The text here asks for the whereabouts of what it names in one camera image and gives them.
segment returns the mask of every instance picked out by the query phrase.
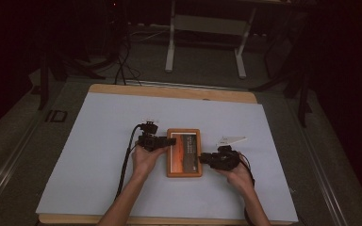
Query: orange box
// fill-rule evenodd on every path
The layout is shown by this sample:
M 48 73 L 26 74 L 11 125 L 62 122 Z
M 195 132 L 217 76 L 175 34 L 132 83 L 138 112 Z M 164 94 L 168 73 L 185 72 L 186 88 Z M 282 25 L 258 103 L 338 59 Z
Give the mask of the orange box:
M 201 134 L 198 129 L 168 129 L 167 138 L 176 138 L 167 152 L 168 177 L 200 177 Z

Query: floor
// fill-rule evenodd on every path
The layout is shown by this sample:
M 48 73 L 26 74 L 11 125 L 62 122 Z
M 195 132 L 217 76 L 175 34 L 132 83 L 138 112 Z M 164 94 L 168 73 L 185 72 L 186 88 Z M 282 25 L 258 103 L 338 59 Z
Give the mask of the floor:
M 237 76 L 232 40 L 219 45 L 204 35 L 191 40 L 196 34 L 190 33 L 177 34 L 173 72 L 165 73 L 168 34 L 160 29 L 131 33 L 124 64 L 127 85 L 248 91 L 269 81 L 263 61 L 268 44 L 263 37 L 248 40 L 242 55 L 248 73 L 245 80 Z M 50 101 L 44 110 L 38 110 L 40 97 L 27 93 L 0 121 L 0 225 L 38 222 L 35 209 L 89 86 L 113 83 L 118 69 L 113 64 L 98 70 L 107 78 L 99 81 L 69 69 L 65 82 L 50 78 Z M 38 85 L 39 71 L 30 74 L 30 79 Z M 311 113 L 306 114 L 307 127 L 303 128 L 296 116 L 299 97 L 286 99 L 284 87 L 279 84 L 255 95 L 265 109 L 300 216 L 292 225 L 362 225 L 362 188 L 316 93 L 309 93 Z M 51 109 L 68 111 L 68 118 L 63 123 L 45 122 Z

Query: person's left hand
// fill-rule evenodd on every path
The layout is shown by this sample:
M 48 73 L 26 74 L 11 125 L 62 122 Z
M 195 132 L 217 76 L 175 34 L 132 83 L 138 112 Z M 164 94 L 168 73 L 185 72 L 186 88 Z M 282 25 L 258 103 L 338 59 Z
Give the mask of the person's left hand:
M 148 178 L 149 173 L 154 169 L 158 157 L 166 153 L 168 147 L 159 148 L 152 152 L 146 151 L 140 145 L 137 145 L 132 153 L 133 176 L 141 177 L 143 180 Z

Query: dark background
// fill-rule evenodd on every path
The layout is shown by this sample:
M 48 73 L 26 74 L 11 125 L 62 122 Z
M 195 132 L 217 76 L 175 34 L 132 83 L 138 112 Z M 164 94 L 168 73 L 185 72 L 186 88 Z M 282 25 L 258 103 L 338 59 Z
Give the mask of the dark background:
M 101 45 L 107 29 L 107 8 L 102 7 L 102 3 L 95 1 L 90 7 L 93 12 L 86 12 L 85 5 L 74 6 L 72 1 L 0 1 L 0 118 L 32 89 L 27 76 L 40 67 L 41 34 L 49 40 L 60 40 L 58 45 L 73 58 L 88 60 L 91 53 L 107 53 L 108 45 Z M 313 45 L 321 40 L 321 54 L 313 60 L 310 87 L 317 92 L 362 185 L 362 1 L 335 0 L 322 4 L 330 9 L 309 26 Z M 130 1 L 126 6 L 132 24 L 169 22 L 170 1 Z M 221 13 L 224 8 L 226 6 L 219 3 L 197 13 Z M 89 18 L 94 19 L 75 20 L 80 10 L 90 13 Z M 280 13 L 279 8 L 260 10 L 254 32 L 272 32 L 277 24 L 274 18 Z M 241 8 L 233 14 L 242 18 L 245 15 Z M 116 13 L 108 16 L 121 24 Z M 124 27 L 114 29 L 119 37 L 124 35 Z

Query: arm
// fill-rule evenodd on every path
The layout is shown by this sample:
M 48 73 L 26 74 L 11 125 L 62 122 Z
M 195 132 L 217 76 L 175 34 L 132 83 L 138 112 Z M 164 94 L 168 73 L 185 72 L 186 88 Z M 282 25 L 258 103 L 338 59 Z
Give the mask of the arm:
M 242 196 L 245 202 L 245 211 L 249 219 L 256 226 L 270 225 L 266 213 L 264 213 L 260 200 L 255 193 L 254 184 L 248 170 L 241 164 L 230 170 L 217 170 L 220 174 L 226 176 L 227 181 L 231 184 Z
M 136 150 L 132 153 L 132 176 L 125 185 L 122 193 L 120 193 L 119 197 L 117 197 L 99 220 L 98 225 L 125 225 L 149 173 L 155 167 L 158 157 L 166 151 L 167 148 L 161 148 L 153 152 L 148 152 L 137 145 Z

